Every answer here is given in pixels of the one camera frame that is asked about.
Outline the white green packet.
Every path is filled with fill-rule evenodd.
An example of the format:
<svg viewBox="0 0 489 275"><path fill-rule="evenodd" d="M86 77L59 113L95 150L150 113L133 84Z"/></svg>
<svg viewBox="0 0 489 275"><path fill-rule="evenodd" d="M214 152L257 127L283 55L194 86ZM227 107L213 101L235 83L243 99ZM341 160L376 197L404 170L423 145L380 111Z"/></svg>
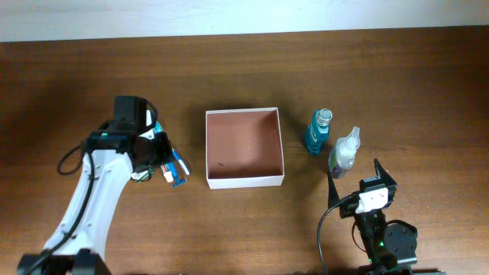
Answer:
<svg viewBox="0 0 489 275"><path fill-rule="evenodd" d="M136 183L149 181L154 174L154 168L152 166L136 166L131 174L131 180Z"/></svg>

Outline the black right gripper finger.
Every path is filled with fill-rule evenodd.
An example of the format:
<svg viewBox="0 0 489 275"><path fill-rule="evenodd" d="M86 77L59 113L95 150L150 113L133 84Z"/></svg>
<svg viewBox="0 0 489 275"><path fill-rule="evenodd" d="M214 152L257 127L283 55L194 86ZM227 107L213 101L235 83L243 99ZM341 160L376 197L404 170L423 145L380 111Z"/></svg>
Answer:
<svg viewBox="0 0 489 275"><path fill-rule="evenodd" d="M388 172L381 166L380 161L374 158L374 168L376 170L377 176L381 178L386 186L393 186L394 179L388 174Z"/></svg>
<svg viewBox="0 0 489 275"><path fill-rule="evenodd" d="M330 171L327 172L327 180L329 187L328 208L333 207L339 200L338 191L335 187L335 182Z"/></svg>

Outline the blue white toothbrush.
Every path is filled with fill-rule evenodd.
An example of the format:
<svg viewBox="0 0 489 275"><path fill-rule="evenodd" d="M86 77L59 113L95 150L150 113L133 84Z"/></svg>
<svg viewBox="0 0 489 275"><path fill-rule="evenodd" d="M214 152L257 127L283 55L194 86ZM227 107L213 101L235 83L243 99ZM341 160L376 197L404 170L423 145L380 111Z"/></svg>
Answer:
<svg viewBox="0 0 489 275"><path fill-rule="evenodd" d="M163 127L161 126L161 124L156 121L156 126L154 127L154 135L157 136L158 134L161 134L161 133L164 133L164 129ZM173 147L172 148L172 153L173 153L173 157L176 159L176 161L179 163L179 165L182 167L184 173L189 176L190 175L190 171L189 171L189 167L186 165L185 161L183 160L183 158L177 153L176 149Z"/></svg>

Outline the green toothpaste tube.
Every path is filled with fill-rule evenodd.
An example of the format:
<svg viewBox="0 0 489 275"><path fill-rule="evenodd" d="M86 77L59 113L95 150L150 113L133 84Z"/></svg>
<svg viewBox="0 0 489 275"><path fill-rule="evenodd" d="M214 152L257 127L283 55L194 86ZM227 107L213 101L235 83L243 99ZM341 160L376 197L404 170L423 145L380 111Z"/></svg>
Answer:
<svg viewBox="0 0 489 275"><path fill-rule="evenodd" d="M168 163L161 164L160 168L162 170L162 173L164 175L165 180L168 183L172 183L173 182L173 173L172 173L172 170L170 168L170 165Z"/></svg>

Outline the blue disposable razor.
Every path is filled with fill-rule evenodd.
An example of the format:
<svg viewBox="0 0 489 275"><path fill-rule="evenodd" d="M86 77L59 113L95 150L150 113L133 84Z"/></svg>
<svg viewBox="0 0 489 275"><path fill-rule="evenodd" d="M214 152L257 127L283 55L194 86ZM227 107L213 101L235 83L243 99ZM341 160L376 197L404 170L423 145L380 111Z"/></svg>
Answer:
<svg viewBox="0 0 489 275"><path fill-rule="evenodd" d="M174 166L173 162L169 163L169 167L170 167L170 171L172 173L173 179L174 179L174 183L171 185L171 187L176 188L176 187L184 184L186 182L186 179L185 178L179 178L178 172L177 172L176 167Z"/></svg>

